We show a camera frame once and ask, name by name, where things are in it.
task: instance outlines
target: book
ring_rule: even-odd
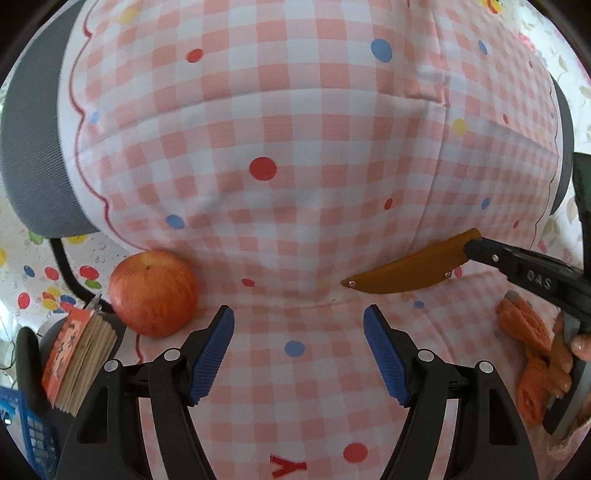
[[[51,349],[41,385],[52,407],[76,416],[117,334],[94,309],[73,309]]]

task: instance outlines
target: gingham pattern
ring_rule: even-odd
[[[82,205],[120,242],[195,259],[208,293],[317,305],[319,283],[471,227],[534,240],[558,165],[551,80],[477,5],[99,1],[83,20],[64,149],[102,200]],[[250,175],[258,157],[272,180]]]
[[[391,61],[372,54],[376,38],[391,45]],[[203,58],[190,63],[196,48]],[[192,412],[218,478],[272,478],[271,455],[306,462],[294,479],[379,478],[405,412],[363,336],[372,302],[447,361],[490,360],[514,391],[523,355],[496,327],[494,307],[510,288],[499,274],[466,265],[443,285],[378,298],[339,284],[472,227],[522,247],[539,238],[560,166],[554,91],[484,9],[467,0],[98,0],[85,6],[66,59],[76,115],[63,112],[60,127],[81,205],[121,244],[192,260],[202,282],[200,317],[170,338],[141,339],[144,360],[182,344],[221,303],[235,309],[228,355]],[[258,157],[277,165],[271,180],[250,174]],[[186,227],[170,228],[168,215]],[[550,325],[556,310],[534,304]],[[283,352],[289,340],[305,344],[302,357]],[[134,342],[125,339],[125,362],[137,361]],[[154,478],[165,478],[142,410]],[[560,462],[530,433],[552,478]],[[343,458],[352,442],[368,447],[361,463]]]

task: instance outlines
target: blue basket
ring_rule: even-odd
[[[28,409],[25,397],[18,390],[0,387],[0,416],[9,422],[19,416],[27,461],[43,480],[54,480],[59,451],[54,430]]]

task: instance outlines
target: apple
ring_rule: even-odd
[[[113,270],[109,298],[117,316],[140,335],[162,338],[197,312],[197,280],[179,257],[162,250],[132,255]]]

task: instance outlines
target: finger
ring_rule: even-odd
[[[560,312],[556,317],[552,331],[554,333],[562,333],[562,330],[564,330],[564,319],[562,318],[562,312]]]
[[[552,341],[550,365],[562,370],[565,374],[569,374],[573,369],[573,355],[564,344],[564,338],[561,333],[555,335]]]
[[[591,335],[577,335],[570,345],[573,353],[581,360],[591,361]]]
[[[567,394],[572,385],[570,376],[565,374],[561,369],[550,365],[548,369],[548,388],[549,391],[558,390],[564,394]]]

